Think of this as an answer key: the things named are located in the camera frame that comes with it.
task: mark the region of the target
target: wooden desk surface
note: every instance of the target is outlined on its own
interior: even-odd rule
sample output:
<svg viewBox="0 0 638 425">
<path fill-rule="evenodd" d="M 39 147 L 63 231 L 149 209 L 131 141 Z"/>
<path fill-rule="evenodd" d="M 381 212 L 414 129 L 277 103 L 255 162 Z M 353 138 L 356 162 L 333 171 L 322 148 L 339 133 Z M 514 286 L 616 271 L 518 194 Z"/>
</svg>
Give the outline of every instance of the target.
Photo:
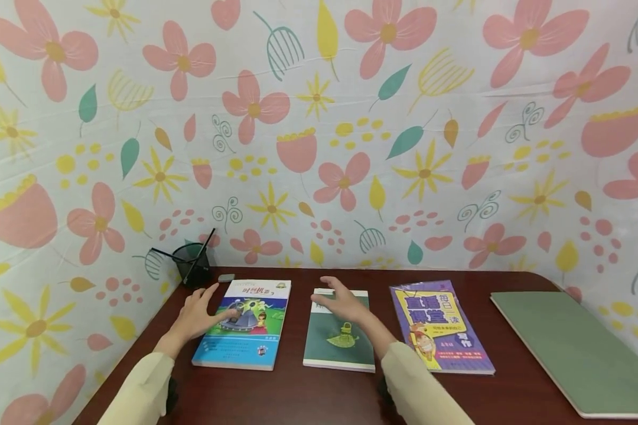
<svg viewBox="0 0 638 425">
<path fill-rule="evenodd" d="M 323 285 L 319 277 L 324 274 L 333 274 L 350 289 L 368 290 L 372 311 L 399 339 L 402 336 L 389 286 L 451 279 L 468 320 L 497 372 L 494 377 L 435 376 L 477 425 L 638 423 L 579 417 L 489 301 L 490 292 L 557 290 L 537 274 L 219 267 L 213 276 L 222 273 L 235 273 L 239 279 L 291 279 L 291 300 L 274 371 L 194 367 L 191 358 L 198 340 L 191 341 L 177 358 L 172 373 L 178 382 L 179 402 L 175 411 L 159 424 L 404 424 L 394 408 L 386 406 L 378 397 L 376 384 L 382 376 L 380 368 L 373 375 L 302 366 L 310 295 L 315 287 Z M 227 286 L 222 285 L 213 296 L 211 313 L 219 305 Z M 96 424 L 135 363 L 152 352 L 161 335 L 168 331 L 189 294 L 186 288 L 177 288 L 74 424 Z"/>
</svg>

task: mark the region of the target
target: purple book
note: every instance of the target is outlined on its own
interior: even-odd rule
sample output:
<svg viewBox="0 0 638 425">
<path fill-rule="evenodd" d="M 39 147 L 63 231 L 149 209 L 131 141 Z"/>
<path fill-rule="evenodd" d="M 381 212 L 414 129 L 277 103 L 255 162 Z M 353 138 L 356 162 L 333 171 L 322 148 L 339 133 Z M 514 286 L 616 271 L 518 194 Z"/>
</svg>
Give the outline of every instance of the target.
<svg viewBox="0 0 638 425">
<path fill-rule="evenodd" d="M 494 375 L 451 281 L 391 286 L 406 344 L 433 372 Z"/>
</svg>

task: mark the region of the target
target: green folder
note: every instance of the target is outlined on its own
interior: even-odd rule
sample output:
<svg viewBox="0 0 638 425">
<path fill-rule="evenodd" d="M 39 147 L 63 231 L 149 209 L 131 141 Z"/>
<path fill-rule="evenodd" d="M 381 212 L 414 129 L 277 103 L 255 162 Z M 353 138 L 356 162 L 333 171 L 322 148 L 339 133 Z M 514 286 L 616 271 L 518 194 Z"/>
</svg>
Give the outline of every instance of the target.
<svg viewBox="0 0 638 425">
<path fill-rule="evenodd" d="M 638 356 L 564 292 L 491 300 L 580 416 L 638 419 Z"/>
</svg>

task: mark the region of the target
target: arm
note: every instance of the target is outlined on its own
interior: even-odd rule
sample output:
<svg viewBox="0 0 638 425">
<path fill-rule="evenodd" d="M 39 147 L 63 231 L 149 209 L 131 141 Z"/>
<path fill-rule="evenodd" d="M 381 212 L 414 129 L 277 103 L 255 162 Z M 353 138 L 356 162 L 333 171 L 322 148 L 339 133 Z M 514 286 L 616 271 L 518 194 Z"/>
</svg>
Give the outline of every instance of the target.
<svg viewBox="0 0 638 425">
<path fill-rule="evenodd" d="M 465 411 L 428 372 L 418 355 L 401 342 L 335 277 L 322 282 L 336 291 L 336 299 L 312 295 L 337 316 L 355 322 L 367 335 L 381 360 L 383 374 L 397 411 L 409 425 L 473 425 Z"/>
<path fill-rule="evenodd" d="M 208 301 L 216 289 L 217 283 L 187 297 L 170 331 L 161 337 L 153 353 L 135 364 L 98 425 L 156 424 L 165 415 L 168 380 L 182 347 L 217 323 L 237 315 L 236 310 L 217 316 L 207 313 Z"/>
</svg>

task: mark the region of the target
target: book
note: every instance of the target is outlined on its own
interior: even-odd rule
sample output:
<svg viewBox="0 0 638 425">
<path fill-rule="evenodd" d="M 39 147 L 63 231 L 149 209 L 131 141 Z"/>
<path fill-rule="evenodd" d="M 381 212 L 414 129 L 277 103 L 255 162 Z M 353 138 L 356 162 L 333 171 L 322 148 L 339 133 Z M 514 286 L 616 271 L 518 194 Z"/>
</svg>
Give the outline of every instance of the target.
<svg viewBox="0 0 638 425">
<path fill-rule="evenodd" d="M 579 416 L 638 419 L 638 356 L 565 292 L 491 300 Z"/>
<path fill-rule="evenodd" d="M 406 344 L 432 372 L 493 375 L 496 371 L 458 302 L 451 281 L 391 286 Z"/>
<path fill-rule="evenodd" d="M 220 322 L 206 332 L 192 364 L 274 370 L 289 294 L 289 280 L 233 280 L 217 313 L 237 309 L 241 316 Z"/>
<path fill-rule="evenodd" d="M 369 308 L 369 292 L 351 291 L 362 304 Z M 332 289 L 318 287 L 315 294 L 335 299 Z M 356 325 L 342 321 L 323 305 L 312 303 L 310 326 L 307 328 L 305 355 L 302 365 L 332 368 L 333 370 L 376 372 L 373 346 Z"/>
</svg>

